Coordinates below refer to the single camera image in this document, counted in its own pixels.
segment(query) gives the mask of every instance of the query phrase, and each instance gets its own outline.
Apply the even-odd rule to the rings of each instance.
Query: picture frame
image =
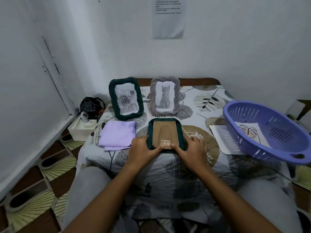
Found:
[[[153,116],[174,116],[178,112],[180,81],[173,76],[158,77],[150,85],[150,113]]]
[[[187,149],[187,143],[186,143],[185,138],[184,138],[184,134],[183,134],[183,130],[182,130],[182,127],[181,127],[181,123],[177,119],[175,119],[175,118],[167,118],[167,119],[155,118],[155,119],[151,119],[150,120],[150,122],[148,123],[148,132],[147,132],[149,137],[147,138],[147,142],[146,142],[148,149],[150,149],[150,150],[155,149],[155,147],[152,145],[153,123],[155,121],[162,121],[162,122],[164,122],[164,121],[173,121],[173,122],[176,122],[179,147],[182,150],[184,150],[184,151]]]
[[[111,80],[109,94],[117,119],[126,121],[138,118],[144,112],[142,93],[135,78]]]

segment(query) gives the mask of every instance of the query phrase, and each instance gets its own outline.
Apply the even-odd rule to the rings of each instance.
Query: baseboard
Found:
[[[56,128],[50,136],[42,143],[39,150],[24,160],[2,183],[0,183],[0,200],[18,183],[18,181],[35,164],[38,158],[46,152],[51,145],[60,137],[63,130],[76,118],[76,115],[70,115],[64,122]]]

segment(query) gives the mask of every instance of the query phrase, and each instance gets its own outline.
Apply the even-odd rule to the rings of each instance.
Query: floor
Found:
[[[62,136],[69,132],[66,129]],[[76,174],[76,162],[83,142],[56,141],[37,163],[0,201],[0,233],[59,233],[68,191]],[[310,212],[310,191],[293,184],[296,204]],[[140,232],[166,232],[165,222],[140,222]],[[180,226],[181,222],[170,224]]]

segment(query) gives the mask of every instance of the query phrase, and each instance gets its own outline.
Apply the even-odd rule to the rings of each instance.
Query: purple cloth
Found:
[[[98,146],[104,146],[107,151],[130,148],[136,136],[136,121],[109,121],[99,136]]]

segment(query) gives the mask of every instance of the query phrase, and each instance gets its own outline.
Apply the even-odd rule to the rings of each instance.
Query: person's left arm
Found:
[[[124,168],[68,225],[64,233],[109,231],[134,178],[164,148],[159,146],[149,150],[147,138],[148,136],[133,139]]]

